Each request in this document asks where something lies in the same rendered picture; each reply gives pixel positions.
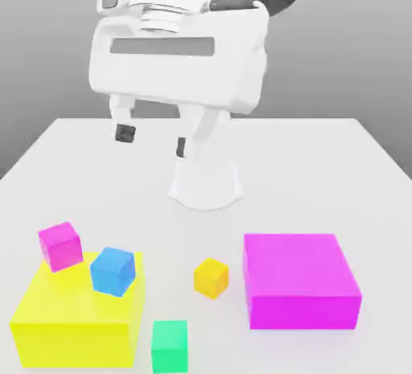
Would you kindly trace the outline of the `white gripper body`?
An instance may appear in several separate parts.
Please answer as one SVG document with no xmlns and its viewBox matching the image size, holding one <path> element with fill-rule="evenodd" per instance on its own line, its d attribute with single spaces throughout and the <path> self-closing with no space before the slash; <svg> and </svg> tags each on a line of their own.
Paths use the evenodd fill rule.
<svg viewBox="0 0 412 374">
<path fill-rule="evenodd" d="M 176 34 L 138 29 L 128 15 L 106 17 L 93 35 L 93 91 L 174 105 L 251 113 L 266 73 L 264 6 L 186 16 Z"/>
</svg>

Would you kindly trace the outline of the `small magenta cube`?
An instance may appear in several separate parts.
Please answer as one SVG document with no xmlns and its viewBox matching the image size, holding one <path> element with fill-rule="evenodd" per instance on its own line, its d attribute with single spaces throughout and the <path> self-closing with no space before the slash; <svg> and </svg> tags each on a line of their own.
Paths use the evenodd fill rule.
<svg viewBox="0 0 412 374">
<path fill-rule="evenodd" d="M 80 237 L 70 222 L 38 231 L 40 248 L 53 273 L 81 263 Z"/>
</svg>

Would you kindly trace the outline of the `small orange cube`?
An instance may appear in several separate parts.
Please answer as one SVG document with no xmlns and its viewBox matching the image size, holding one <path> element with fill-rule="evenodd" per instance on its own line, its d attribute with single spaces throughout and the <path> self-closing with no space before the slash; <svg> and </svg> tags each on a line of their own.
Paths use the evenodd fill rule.
<svg viewBox="0 0 412 374">
<path fill-rule="evenodd" d="M 194 270 L 194 290 L 215 299 L 229 285 L 229 267 L 213 258 L 206 258 Z"/>
</svg>

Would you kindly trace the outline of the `small blue cube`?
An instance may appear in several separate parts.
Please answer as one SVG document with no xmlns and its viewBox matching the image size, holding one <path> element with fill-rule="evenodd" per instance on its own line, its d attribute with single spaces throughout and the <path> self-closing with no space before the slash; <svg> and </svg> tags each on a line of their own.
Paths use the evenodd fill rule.
<svg viewBox="0 0 412 374">
<path fill-rule="evenodd" d="M 91 263 L 90 274 L 96 292 L 121 298 L 136 277 L 134 254 L 105 247 Z"/>
</svg>

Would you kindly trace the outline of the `small green cube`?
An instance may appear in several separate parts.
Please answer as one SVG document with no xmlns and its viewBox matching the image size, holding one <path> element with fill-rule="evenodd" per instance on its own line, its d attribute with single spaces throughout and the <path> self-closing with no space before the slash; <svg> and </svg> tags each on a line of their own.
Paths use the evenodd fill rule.
<svg viewBox="0 0 412 374">
<path fill-rule="evenodd" d="M 186 320 L 157 320 L 153 323 L 151 362 L 154 374 L 187 373 Z"/>
</svg>

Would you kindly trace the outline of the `large magenta box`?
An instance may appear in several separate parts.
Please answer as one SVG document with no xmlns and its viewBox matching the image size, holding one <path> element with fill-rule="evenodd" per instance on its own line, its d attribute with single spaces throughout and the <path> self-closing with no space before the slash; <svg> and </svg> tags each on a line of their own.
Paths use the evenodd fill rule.
<svg viewBox="0 0 412 374">
<path fill-rule="evenodd" d="M 252 330 L 353 330 L 362 293 L 332 234 L 244 236 Z"/>
</svg>

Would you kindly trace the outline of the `large yellow box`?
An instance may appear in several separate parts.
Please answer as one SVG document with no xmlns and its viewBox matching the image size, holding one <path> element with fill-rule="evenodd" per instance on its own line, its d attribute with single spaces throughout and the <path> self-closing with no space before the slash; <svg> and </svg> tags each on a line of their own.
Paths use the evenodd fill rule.
<svg viewBox="0 0 412 374">
<path fill-rule="evenodd" d="M 10 320 L 25 368 L 131 368 L 145 300 L 142 254 L 136 278 L 120 298 L 92 288 L 84 253 L 78 265 L 53 273 L 41 262 Z"/>
</svg>

